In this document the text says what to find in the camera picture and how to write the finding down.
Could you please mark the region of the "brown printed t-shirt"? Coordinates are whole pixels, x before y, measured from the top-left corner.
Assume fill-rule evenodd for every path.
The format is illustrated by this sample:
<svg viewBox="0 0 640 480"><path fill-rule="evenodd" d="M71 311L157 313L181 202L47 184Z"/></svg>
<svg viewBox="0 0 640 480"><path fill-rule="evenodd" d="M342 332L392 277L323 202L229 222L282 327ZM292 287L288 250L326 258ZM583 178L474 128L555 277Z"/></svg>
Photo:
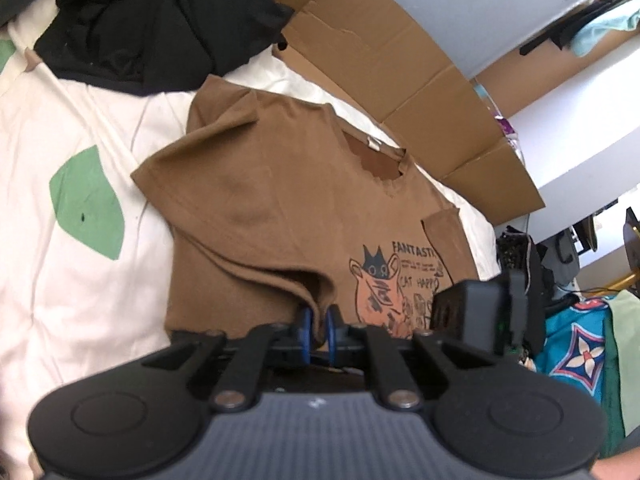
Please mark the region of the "brown printed t-shirt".
<svg viewBox="0 0 640 480"><path fill-rule="evenodd" d="M134 183L174 236L166 326L241 337L326 310L399 338L477 278L458 208L403 150L375 151L328 104L206 79L186 134Z"/></svg>

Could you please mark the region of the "black clothes pile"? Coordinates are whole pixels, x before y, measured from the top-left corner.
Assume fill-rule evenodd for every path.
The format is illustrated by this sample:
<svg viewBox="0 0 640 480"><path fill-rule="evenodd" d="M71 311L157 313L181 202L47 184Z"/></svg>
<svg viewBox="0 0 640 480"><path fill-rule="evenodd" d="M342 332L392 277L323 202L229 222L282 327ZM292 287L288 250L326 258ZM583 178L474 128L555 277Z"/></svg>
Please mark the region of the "black clothes pile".
<svg viewBox="0 0 640 480"><path fill-rule="evenodd" d="M56 0L35 43L52 73L134 94L191 91L272 46L290 6L276 0Z"/></svg>

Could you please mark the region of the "black knit garment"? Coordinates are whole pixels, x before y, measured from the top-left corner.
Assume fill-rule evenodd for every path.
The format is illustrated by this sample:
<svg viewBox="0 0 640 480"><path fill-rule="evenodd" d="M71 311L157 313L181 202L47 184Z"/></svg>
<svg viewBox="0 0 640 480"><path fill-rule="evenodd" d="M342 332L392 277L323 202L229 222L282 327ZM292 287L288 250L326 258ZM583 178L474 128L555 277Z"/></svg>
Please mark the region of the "black knit garment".
<svg viewBox="0 0 640 480"><path fill-rule="evenodd" d="M526 300L523 346L534 358L541 354L546 340L546 310L552 297L549 272L532 237L507 226L497 238L497 256L501 270L515 278Z"/></svg>

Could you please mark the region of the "teal printed garment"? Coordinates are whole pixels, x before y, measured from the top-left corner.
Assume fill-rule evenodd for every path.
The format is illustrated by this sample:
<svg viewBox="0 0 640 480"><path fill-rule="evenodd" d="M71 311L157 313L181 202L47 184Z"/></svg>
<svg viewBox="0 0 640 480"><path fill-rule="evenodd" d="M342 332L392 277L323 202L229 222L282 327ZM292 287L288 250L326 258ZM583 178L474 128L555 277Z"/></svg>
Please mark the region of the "teal printed garment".
<svg viewBox="0 0 640 480"><path fill-rule="evenodd" d="M592 297L546 319L544 348L535 370L588 393L606 417L603 457L625 437L620 405L620 366L614 338L611 296Z"/></svg>

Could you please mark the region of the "cream bear print duvet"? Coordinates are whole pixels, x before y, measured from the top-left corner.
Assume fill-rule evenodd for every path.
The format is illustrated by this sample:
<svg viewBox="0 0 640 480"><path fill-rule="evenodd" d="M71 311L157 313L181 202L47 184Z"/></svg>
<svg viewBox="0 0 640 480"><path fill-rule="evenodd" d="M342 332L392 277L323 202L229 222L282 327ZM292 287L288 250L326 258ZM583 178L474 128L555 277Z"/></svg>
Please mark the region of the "cream bear print duvet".
<svg viewBox="0 0 640 480"><path fill-rule="evenodd" d="M189 92L139 98L56 78L35 54L58 14L1 29L1 474L32 479L32 407L164 348L165 220L131 180L186 130Z"/></svg>

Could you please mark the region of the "white purple plastic bags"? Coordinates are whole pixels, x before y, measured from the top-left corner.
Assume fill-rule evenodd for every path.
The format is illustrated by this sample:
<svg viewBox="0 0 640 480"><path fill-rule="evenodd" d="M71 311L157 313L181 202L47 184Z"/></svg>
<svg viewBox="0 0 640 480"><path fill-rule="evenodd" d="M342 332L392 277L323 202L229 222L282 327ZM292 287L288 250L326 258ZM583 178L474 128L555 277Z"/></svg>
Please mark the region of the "white purple plastic bags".
<svg viewBox="0 0 640 480"><path fill-rule="evenodd" d="M478 97L484 102L485 106L489 110L489 113L493 118L495 118L495 121L498 122L502 133L506 137L506 140L508 140L510 147L512 148L516 156L518 156L518 159L522 164L525 164L525 158L521 148L520 137L518 136L518 133L500 112L496 102L482 84L479 84L477 81L475 81L474 90Z"/></svg>

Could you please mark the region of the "hanging black garment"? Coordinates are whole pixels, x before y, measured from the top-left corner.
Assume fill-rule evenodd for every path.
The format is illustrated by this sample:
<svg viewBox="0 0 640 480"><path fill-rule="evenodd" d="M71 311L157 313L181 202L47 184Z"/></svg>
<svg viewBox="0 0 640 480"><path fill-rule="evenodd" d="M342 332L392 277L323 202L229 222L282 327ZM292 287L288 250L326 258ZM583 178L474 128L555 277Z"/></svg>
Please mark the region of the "hanging black garment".
<svg viewBox="0 0 640 480"><path fill-rule="evenodd" d="M573 14L560 18L533 39L520 47L521 56L529 55L547 40L551 40L560 50L567 47L578 32L605 12L614 10L629 0L596 0Z"/></svg>

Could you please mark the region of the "brown cardboard sheet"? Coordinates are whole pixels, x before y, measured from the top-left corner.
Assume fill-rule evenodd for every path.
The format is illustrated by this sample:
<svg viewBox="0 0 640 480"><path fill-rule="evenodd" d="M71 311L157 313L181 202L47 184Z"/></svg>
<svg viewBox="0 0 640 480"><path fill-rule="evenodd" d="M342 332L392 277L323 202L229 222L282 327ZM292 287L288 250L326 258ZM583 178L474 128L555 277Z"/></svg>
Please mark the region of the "brown cardboard sheet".
<svg viewBox="0 0 640 480"><path fill-rule="evenodd" d="M498 122L393 0L277 0L294 9L280 57L366 113L432 177L498 226L544 201Z"/></svg>

